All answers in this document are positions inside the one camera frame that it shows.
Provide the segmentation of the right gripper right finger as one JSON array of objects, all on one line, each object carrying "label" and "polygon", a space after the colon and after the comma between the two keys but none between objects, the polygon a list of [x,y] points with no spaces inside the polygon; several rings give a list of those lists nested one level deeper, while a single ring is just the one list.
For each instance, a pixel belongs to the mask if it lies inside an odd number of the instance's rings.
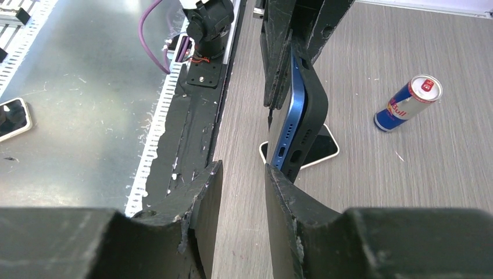
[{"label": "right gripper right finger", "polygon": [[342,213],[265,167],[275,278],[491,278],[492,215],[465,208]]}]

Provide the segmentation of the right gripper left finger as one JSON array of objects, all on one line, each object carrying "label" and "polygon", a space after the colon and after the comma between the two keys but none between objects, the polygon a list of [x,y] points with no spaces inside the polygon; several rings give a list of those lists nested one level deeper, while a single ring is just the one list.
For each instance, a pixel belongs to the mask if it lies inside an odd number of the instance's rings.
[{"label": "right gripper left finger", "polygon": [[2,208],[2,278],[211,278],[223,165],[157,205]]}]

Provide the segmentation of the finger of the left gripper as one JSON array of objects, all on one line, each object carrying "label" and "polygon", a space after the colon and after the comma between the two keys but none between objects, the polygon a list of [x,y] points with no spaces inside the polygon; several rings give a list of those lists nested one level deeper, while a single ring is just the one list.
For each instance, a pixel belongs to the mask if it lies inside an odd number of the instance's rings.
[{"label": "finger of the left gripper", "polygon": [[311,63],[347,14],[354,0],[306,0],[296,2],[296,36],[302,40]]},{"label": "finger of the left gripper", "polygon": [[280,109],[289,89],[291,19],[295,1],[265,1],[260,46],[265,70],[264,106]]}]

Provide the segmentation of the black phone case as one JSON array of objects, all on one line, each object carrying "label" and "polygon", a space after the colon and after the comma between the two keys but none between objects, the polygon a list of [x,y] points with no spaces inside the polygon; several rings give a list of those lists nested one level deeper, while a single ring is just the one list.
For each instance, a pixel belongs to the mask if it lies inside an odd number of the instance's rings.
[{"label": "black phone case", "polygon": [[325,122],[328,112],[328,98],[302,42],[292,40],[291,46],[305,86],[303,115],[288,150],[287,160],[281,169],[293,183],[298,176],[301,164],[305,160],[306,153]]}]

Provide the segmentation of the blue phone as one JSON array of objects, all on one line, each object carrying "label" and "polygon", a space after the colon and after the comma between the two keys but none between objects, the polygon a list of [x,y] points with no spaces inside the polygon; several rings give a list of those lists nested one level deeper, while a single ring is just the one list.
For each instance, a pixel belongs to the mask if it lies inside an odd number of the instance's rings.
[{"label": "blue phone", "polygon": [[266,162],[282,169],[305,104],[305,86],[294,53],[291,54],[289,91],[280,110],[273,112]]}]

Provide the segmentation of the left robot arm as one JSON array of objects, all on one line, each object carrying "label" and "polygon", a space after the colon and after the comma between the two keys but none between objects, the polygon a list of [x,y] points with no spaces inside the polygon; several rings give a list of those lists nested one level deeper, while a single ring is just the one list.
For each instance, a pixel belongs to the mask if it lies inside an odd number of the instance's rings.
[{"label": "left robot arm", "polygon": [[[214,59],[225,50],[222,39],[235,19],[231,1],[182,1],[187,34],[200,56]],[[257,1],[263,10],[260,46],[265,71],[264,106],[280,109],[288,92],[291,43],[298,41],[310,62],[353,5],[350,0]]]}]

